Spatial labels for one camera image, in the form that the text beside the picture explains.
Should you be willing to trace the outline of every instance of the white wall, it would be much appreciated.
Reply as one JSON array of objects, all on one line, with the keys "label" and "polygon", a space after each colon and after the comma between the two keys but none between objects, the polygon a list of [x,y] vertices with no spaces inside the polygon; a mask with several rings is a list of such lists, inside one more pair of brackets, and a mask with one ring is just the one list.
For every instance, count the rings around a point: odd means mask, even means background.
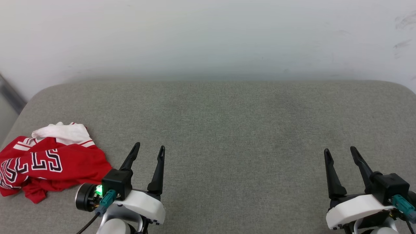
[{"label": "white wall", "polygon": [[415,0],[3,0],[0,72],[79,79],[377,79],[416,92]]}]

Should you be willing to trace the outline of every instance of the white fabric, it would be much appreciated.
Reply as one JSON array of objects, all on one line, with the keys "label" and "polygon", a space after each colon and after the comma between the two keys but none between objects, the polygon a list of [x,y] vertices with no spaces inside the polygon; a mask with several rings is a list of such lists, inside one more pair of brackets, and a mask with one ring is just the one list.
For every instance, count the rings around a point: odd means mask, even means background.
[{"label": "white fabric", "polygon": [[63,143],[66,145],[91,141],[91,138],[87,132],[87,128],[83,124],[71,123],[70,125],[64,125],[62,122],[57,124],[50,124],[47,127],[38,129],[32,132],[32,137],[54,137],[58,143]]},{"label": "white fabric", "polygon": [[30,150],[30,148],[29,148],[29,147],[21,146],[21,145],[18,145],[18,144],[16,144],[15,146],[13,146],[13,148],[14,148],[14,149],[18,149],[18,150],[23,150],[23,151],[28,151],[28,150]]}]

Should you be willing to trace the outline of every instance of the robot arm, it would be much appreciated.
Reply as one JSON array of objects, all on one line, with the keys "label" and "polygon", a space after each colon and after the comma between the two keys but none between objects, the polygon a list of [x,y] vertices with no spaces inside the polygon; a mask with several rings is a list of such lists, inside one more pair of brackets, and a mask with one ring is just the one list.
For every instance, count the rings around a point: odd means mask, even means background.
[{"label": "robot arm", "polygon": [[416,223],[416,194],[409,191],[410,185],[395,173],[373,172],[354,146],[351,153],[364,181],[363,194],[347,195],[335,172],[331,153],[324,150],[331,199],[326,217],[328,228],[359,234],[359,229],[375,227],[371,234],[395,234],[398,232],[394,220],[400,218],[413,231],[410,222]]},{"label": "robot arm", "polygon": [[[101,185],[83,184],[77,192],[78,209],[103,217],[97,234],[147,234],[149,224],[165,221],[165,209],[160,202],[163,191],[165,147],[160,148],[158,164],[147,190],[134,190],[131,166],[137,158],[140,143],[136,143],[119,170],[112,169]],[[137,230],[124,221],[137,223]]]}]

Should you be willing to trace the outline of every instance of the jersey lettering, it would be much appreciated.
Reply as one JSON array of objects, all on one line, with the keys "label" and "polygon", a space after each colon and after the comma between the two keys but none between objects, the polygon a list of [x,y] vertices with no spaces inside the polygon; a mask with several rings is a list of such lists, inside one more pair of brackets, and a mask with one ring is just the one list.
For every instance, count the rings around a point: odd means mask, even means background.
[{"label": "jersey lettering", "polygon": [[40,160],[40,163],[37,161],[36,152],[32,153],[32,170],[48,170],[46,160]]},{"label": "jersey lettering", "polygon": [[3,169],[5,169],[5,177],[10,183],[16,182],[17,172],[10,168],[10,162],[12,159],[7,159],[2,163]]},{"label": "jersey lettering", "polygon": [[52,159],[52,161],[48,162],[49,170],[52,172],[62,172],[61,159],[58,154],[55,154],[56,152],[58,152],[57,149],[50,149],[46,151],[48,158]]},{"label": "jersey lettering", "polygon": [[4,180],[2,171],[0,171],[0,187],[2,187],[4,189],[11,189],[11,187],[8,184],[6,184],[6,181]]},{"label": "jersey lettering", "polygon": [[16,158],[15,171],[23,174],[29,171],[29,167],[27,163],[23,164],[23,167],[20,167],[20,158]]}]

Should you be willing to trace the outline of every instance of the white stripe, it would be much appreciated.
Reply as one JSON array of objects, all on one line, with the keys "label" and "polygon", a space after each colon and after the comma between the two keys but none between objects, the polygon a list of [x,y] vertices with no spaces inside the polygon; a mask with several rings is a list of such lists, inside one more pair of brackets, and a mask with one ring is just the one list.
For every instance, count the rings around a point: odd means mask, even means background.
[{"label": "white stripe", "polygon": [[87,141],[92,141],[92,139],[90,138],[90,139],[88,139],[86,141],[81,141],[80,143],[77,143],[77,144],[83,144],[83,143],[86,143]]},{"label": "white stripe", "polygon": [[84,147],[90,147],[90,146],[92,146],[92,145],[95,145],[95,143],[94,143],[93,141],[88,142],[88,143],[85,143],[85,144],[83,144],[82,146],[84,146]]},{"label": "white stripe", "polygon": [[26,144],[26,143],[23,143],[23,142],[18,142],[19,144],[22,144],[22,145],[24,145],[24,146],[26,146],[26,147],[32,147],[31,145],[29,145],[29,144]]},{"label": "white stripe", "polygon": [[22,146],[22,145],[19,145],[19,144],[15,144],[15,146],[13,146],[13,148],[18,149],[18,150],[24,150],[24,151],[30,150],[29,147],[25,147],[25,146]]},{"label": "white stripe", "polygon": [[27,144],[34,146],[37,144],[36,138],[30,138],[30,140],[27,141]]}]

